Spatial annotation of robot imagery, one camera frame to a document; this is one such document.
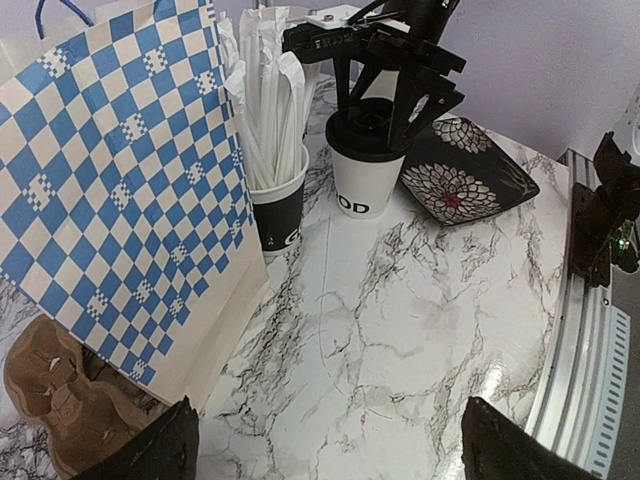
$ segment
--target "black plate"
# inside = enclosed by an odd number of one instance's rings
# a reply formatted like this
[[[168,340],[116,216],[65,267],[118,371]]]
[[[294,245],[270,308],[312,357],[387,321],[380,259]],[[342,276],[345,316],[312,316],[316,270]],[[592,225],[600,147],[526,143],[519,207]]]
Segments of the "black plate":
[[[433,123],[415,140],[400,179],[429,214],[453,226],[531,200],[540,187],[465,118]]]

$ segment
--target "black and white cup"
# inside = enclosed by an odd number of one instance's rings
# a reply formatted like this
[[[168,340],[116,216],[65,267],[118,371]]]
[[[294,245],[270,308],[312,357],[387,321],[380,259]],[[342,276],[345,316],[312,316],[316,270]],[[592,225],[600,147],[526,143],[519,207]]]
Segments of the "black and white cup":
[[[349,217],[376,218],[389,204],[411,147],[389,149],[392,110],[390,100],[369,98],[327,122],[338,204]]]
[[[252,190],[251,201],[266,257],[294,249],[300,241],[304,179],[309,169],[309,150],[302,147],[302,171],[291,181],[268,190]]]

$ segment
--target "marble table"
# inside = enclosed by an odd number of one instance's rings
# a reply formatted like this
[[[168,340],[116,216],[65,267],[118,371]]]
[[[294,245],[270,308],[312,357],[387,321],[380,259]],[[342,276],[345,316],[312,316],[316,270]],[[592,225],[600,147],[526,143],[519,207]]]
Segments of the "marble table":
[[[443,228],[400,189],[383,217],[335,202],[321,83],[307,145],[303,242],[269,265],[271,292],[212,393],[198,478],[463,478],[460,420],[481,395],[524,426],[559,297],[569,173],[491,134],[542,193]],[[39,314],[0,280],[0,367]],[[0,388],[0,478],[54,479],[46,434]]]

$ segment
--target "floral pattern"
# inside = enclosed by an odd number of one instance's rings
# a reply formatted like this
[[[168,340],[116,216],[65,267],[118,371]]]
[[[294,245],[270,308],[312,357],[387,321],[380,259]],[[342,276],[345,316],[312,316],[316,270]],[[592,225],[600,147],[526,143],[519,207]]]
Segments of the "floral pattern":
[[[502,211],[489,187],[455,167],[438,164],[412,167],[402,174],[402,183],[444,225],[457,225]]]
[[[466,118],[452,118],[433,123],[433,129],[442,140],[475,155],[486,152],[491,145],[489,137]]]

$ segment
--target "blue and white checkered bag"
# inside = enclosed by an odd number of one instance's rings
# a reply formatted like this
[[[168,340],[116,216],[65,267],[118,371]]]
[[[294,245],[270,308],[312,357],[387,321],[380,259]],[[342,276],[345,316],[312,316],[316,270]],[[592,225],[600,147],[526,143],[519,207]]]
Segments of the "blue and white checkered bag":
[[[159,0],[0,87],[0,274],[202,408],[266,272],[210,0]]]

